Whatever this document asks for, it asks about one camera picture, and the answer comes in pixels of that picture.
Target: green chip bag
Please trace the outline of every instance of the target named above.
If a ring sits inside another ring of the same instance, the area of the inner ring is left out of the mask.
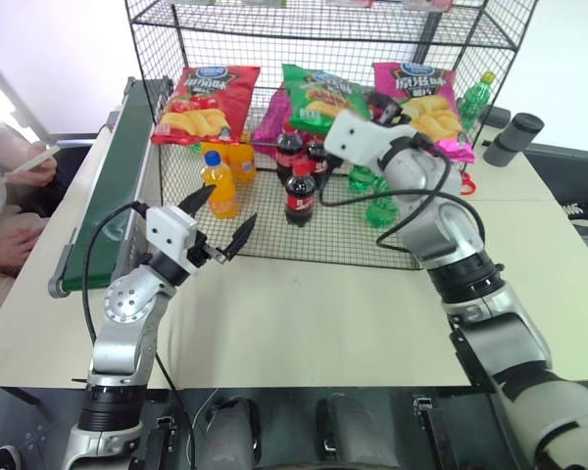
[[[326,135],[342,110],[369,119],[362,87],[322,70],[283,64],[283,78],[292,105],[290,123],[313,134]]]

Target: red chip bag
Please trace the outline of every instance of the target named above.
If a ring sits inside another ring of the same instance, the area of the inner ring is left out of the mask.
[[[164,107],[155,144],[238,143],[259,67],[187,67]]]

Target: person's hand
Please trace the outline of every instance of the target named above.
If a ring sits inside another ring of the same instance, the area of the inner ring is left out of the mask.
[[[43,228],[17,229],[0,241],[0,267],[21,268]]]
[[[43,142],[35,142],[30,145],[26,156],[29,160],[33,159],[40,153],[46,150],[46,144]],[[4,180],[12,184],[25,184],[27,186],[45,186],[57,173],[57,161],[54,158],[49,158],[45,162],[39,164],[30,171],[9,171],[4,173]]]

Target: blue bottle cap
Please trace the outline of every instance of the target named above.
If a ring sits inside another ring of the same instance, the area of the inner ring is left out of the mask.
[[[209,166],[218,166],[222,162],[217,150],[205,152],[205,163]]]

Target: tabletop surface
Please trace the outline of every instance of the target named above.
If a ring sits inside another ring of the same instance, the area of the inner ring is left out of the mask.
[[[47,281],[110,140],[104,129],[0,311],[0,386],[82,387],[72,378],[86,376],[91,345],[80,295],[52,299]],[[556,372],[588,379],[588,250],[523,155],[469,172],[488,254],[506,266]],[[102,291],[90,298],[99,326]],[[179,288],[159,353],[181,388],[467,385],[448,334],[425,272],[238,257]],[[150,386],[166,386],[157,367]]]

